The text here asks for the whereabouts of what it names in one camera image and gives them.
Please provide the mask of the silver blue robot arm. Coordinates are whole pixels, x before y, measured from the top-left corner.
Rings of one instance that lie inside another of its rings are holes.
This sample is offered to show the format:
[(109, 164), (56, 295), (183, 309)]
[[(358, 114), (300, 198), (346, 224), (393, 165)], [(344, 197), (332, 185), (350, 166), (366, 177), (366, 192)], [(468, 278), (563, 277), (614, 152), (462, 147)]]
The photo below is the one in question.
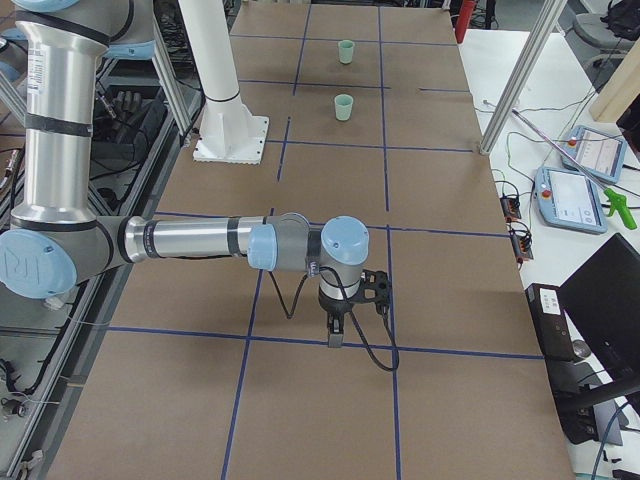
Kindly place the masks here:
[(1, 280), (45, 299), (112, 268), (147, 259), (244, 257), (255, 269), (318, 276), (328, 344), (364, 301), (369, 233), (339, 216), (313, 227), (299, 214), (180, 221), (98, 216), (88, 205), (95, 74), (100, 59), (150, 58), (149, 1), (19, 1), (28, 42), (22, 202), (1, 237)]

